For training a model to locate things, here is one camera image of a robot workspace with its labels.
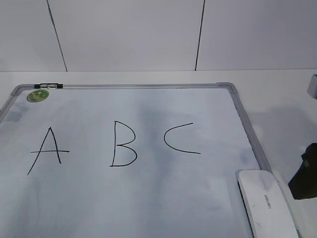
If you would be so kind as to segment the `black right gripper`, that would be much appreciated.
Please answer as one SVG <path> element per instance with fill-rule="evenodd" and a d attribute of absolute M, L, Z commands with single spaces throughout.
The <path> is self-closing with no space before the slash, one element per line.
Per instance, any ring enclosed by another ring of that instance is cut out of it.
<path fill-rule="evenodd" d="M 317 197 L 317 144 L 309 145 L 301 155 L 302 164 L 288 186 L 295 200 Z"/>

